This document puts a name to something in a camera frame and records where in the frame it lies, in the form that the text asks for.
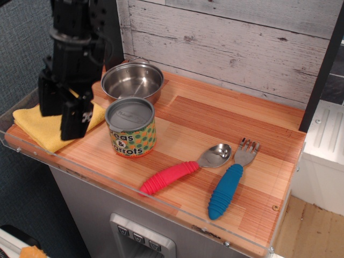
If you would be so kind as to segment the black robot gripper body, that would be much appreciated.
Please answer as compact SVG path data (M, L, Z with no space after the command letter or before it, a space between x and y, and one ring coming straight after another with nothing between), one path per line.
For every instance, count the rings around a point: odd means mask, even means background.
M96 33L70 36L57 29L49 31L54 40L53 55L44 58L46 75L61 83L74 96L92 92L100 80L104 62L105 41Z

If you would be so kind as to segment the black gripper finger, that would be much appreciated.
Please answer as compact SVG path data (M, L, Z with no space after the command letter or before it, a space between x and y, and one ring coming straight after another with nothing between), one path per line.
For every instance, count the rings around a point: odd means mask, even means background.
M60 126L62 140L74 140L85 136L93 115L92 99L91 91L86 91L77 97L71 92L66 94Z
M40 112L43 117L63 115L65 104L70 100L70 91L49 76L38 79Z

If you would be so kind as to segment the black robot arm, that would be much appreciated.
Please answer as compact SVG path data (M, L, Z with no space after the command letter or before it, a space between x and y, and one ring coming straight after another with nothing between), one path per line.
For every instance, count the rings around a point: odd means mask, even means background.
M85 136L94 114L92 85L101 79L105 41L91 25L89 1L51 1L53 54L38 79L42 116L61 115L61 139Z

